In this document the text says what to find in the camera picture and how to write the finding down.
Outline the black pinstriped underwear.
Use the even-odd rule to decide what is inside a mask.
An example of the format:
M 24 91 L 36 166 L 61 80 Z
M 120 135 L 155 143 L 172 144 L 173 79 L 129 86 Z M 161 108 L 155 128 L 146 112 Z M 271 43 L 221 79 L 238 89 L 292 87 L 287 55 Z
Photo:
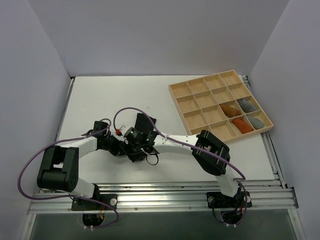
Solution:
M 135 126 L 136 136 L 148 136 L 148 135 L 158 135 L 156 131 L 154 131 L 154 126 L 149 121 L 149 119 L 143 113 L 137 113 Z

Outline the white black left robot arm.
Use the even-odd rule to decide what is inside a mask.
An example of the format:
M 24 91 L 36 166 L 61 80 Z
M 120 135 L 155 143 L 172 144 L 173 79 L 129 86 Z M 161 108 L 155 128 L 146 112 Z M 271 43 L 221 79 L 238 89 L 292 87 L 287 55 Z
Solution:
M 110 152 L 113 156 L 123 156 L 120 141 L 111 135 L 106 119 L 95 121 L 93 129 L 70 143 L 48 147 L 43 154 L 37 176 L 37 186 L 41 189 L 63 191 L 83 197 L 83 204 L 90 210 L 100 206 L 101 197 L 96 184 L 79 177 L 79 160 L 97 150 Z

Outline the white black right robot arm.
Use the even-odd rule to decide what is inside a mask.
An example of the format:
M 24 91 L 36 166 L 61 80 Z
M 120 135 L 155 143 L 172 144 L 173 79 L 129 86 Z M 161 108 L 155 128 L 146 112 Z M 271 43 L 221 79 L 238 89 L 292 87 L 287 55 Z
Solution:
M 128 147 L 125 152 L 135 160 L 163 153 L 193 156 L 205 172 L 216 177 L 225 205 L 232 207 L 240 201 L 239 184 L 231 170 L 230 149 L 208 130 L 195 135 L 170 135 L 157 131 L 144 134 L 131 127 L 124 139 Z

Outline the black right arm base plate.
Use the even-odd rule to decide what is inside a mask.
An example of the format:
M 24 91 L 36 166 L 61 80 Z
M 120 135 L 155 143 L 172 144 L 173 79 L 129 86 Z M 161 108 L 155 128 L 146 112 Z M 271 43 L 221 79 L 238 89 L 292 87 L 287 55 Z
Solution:
M 234 197 L 223 195 L 221 192 L 207 192 L 207 205 L 212 209 L 235 209 L 236 207 L 252 207 L 250 193 L 247 192 L 247 198 L 244 191 L 238 192 Z

